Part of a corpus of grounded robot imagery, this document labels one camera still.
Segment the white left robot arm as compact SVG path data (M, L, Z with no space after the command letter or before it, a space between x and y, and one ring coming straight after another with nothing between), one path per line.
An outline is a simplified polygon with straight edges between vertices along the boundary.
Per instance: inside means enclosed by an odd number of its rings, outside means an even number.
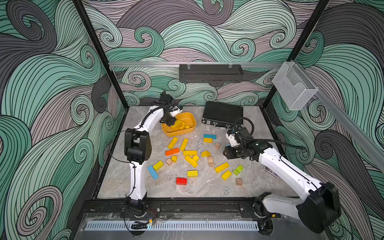
M152 103L141 122L124 132L124 154L130 164L130 190L126 203L130 208L141 212L145 212L147 207L145 162L152 153L150 133L158 123L169 127L176 123L176 115L182 109L173 104L173 100L171 95L163 91L160 99Z

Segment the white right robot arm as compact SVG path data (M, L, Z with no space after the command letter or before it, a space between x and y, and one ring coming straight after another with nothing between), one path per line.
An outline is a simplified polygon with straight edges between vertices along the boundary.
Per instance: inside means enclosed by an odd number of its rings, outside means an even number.
M255 199L256 216L264 223L270 222L275 214L287 216L301 221L316 234L322 233L342 215L338 189L296 167L272 146L271 140L254 139L253 131L243 127L242 120L236 119L233 129L227 131L230 145L225 147L223 155L228 160L249 159L262 164L298 195L294 198L265 192Z

